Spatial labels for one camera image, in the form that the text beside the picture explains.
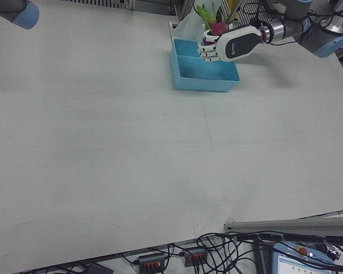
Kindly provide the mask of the white grey robot hand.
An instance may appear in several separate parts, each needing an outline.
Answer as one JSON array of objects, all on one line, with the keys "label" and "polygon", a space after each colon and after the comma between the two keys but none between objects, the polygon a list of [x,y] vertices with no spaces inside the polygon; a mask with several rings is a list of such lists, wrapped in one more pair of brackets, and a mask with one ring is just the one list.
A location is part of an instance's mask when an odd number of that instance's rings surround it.
[{"label": "white grey robot hand", "polygon": [[205,31],[197,51],[205,62],[232,62],[249,56],[263,40],[263,33],[254,26],[238,27],[220,35]]}]

